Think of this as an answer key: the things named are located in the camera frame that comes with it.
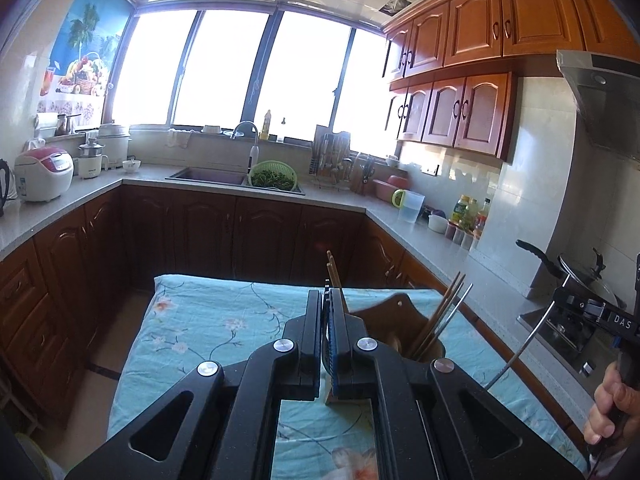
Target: finger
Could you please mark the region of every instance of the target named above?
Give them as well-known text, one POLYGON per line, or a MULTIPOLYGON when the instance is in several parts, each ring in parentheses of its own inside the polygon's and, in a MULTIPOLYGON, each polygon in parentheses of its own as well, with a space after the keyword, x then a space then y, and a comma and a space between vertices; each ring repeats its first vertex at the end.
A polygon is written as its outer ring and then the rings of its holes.
POLYGON ((606 438, 613 435, 613 432, 616 431, 616 427, 613 422, 609 420, 609 417, 600 413, 595 405, 589 410, 589 423, 594 433, 606 438))
POLYGON ((602 387, 605 391, 613 394, 611 391, 614 384, 619 384, 622 382, 622 377, 620 376, 620 372, 617 369, 616 363, 611 363, 607 366, 607 370, 604 373, 604 379, 602 380, 602 387))
POLYGON ((609 413, 613 407, 613 395, 605 390, 602 384, 596 388, 593 399, 600 413, 609 413))
POLYGON ((615 383, 611 387, 613 400, 616 406, 631 416, 640 415, 640 392, 626 386, 626 384, 615 383))
POLYGON ((601 435, 599 435, 595 431, 593 431, 589 421, 587 421, 586 424, 584 425, 584 429, 582 430, 582 434, 584 435, 584 441, 587 444, 591 444, 592 446, 595 446, 602 439, 601 435))

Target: palm tree poster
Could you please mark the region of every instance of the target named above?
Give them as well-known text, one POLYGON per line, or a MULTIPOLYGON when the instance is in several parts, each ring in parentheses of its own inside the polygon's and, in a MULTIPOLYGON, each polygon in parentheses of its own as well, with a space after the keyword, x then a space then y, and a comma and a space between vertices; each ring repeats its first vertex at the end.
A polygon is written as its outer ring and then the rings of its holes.
POLYGON ((79 113, 76 127, 100 124, 113 59, 132 12, 127 0, 74 0, 44 73, 39 112, 79 113))

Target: window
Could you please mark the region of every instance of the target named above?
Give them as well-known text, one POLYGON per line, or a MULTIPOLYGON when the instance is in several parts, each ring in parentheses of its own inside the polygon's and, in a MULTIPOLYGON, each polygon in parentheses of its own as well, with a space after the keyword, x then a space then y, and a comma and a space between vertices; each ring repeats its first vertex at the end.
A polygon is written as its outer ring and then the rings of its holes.
POLYGON ((208 10, 187 62, 175 124, 240 122, 260 38, 268 14, 244 10, 208 10))
POLYGON ((377 70, 385 54, 385 38, 356 31, 334 123, 334 132, 351 134, 354 152, 382 157, 395 152, 397 133, 385 131, 389 88, 377 70))
POLYGON ((259 128, 267 110, 275 135, 284 130, 286 137, 313 140, 316 124, 329 125, 350 31, 316 16, 284 13, 258 99, 259 128))
POLYGON ((113 102, 121 124, 165 124, 175 73, 195 10, 140 16, 133 32, 113 102))

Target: cabinet handle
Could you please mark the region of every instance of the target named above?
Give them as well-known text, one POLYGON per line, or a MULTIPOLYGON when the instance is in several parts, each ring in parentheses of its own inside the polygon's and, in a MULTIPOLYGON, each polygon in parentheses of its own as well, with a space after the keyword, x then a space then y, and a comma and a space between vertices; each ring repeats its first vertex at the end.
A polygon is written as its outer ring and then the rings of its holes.
POLYGON ((14 287, 9 291, 6 292, 4 294, 4 300, 5 301, 11 301, 13 299, 13 297, 18 293, 18 291, 20 290, 20 286, 22 285, 22 282, 20 280, 18 280, 18 282, 14 285, 14 287))

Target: countertop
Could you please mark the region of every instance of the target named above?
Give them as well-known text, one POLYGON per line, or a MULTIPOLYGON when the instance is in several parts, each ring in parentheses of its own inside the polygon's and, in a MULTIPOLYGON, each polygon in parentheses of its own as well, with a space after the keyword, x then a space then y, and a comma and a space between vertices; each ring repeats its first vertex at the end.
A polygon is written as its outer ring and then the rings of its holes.
MULTIPOLYGON (((360 196, 344 190, 323 189, 312 181, 306 182, 303 179, 301 186, 305 192, 304 196, 165 179, 181 169, 182 167, 178 166, 143 164, 140 170, 133 174, 125 173, 123 169, 103 171, 98 177, 90 180, 74 177, 69 190, 48 203, 25 203, 19 200, 7 202, 4 206, 4 217, 0 218, 0 260, 69 211, 117 186, 126 184, 194 189, 366 213, 441 282, 449 283, 458 271, 465 273, 465 282, 474 284, 465 303, 512 351, 517 350, 527 337, 527 331, 518 323, 517 317, 546 305, 544 299, 524 298, 500 277, 469 257, 468 251, 453 244, 443 235, 431 231, 425 221, 419 219, 415 224, 399 221, 398 209, 375 197, 360 196)), ((537 340, 531 343, 521 360, 578 428, 581 428, 593 403, 593 399, 583 387, 537 340)))

